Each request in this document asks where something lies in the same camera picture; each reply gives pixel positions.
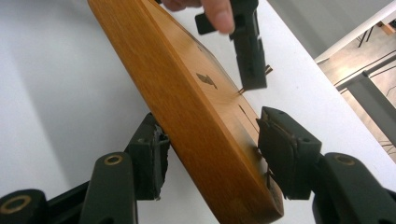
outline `wooden board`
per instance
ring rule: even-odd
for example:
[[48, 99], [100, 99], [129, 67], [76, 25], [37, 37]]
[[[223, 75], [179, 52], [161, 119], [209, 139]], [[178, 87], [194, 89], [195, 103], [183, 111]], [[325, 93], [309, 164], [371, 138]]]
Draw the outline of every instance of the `wooden board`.
[[281, 217], [281, 191], [272, 180], [267, 187], [257, 149], [257, 115], [210, 52], [155, 2], [90, 6], [218, 221]]

